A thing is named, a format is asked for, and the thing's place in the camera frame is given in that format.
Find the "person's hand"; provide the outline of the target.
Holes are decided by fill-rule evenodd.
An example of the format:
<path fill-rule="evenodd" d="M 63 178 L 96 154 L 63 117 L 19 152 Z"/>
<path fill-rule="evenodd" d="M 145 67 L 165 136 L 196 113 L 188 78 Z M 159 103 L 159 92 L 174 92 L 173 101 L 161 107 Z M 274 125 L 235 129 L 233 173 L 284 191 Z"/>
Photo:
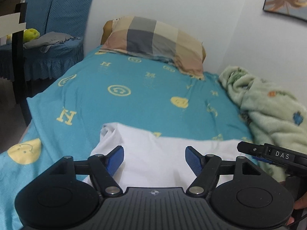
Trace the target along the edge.
<path fill-rule="evenodd" d="M 305 193 L 301 198 L 299 198 L 294 204 L 295 210 L 305 209 L 306 207 L 307 207 L 307 193 Z"/>

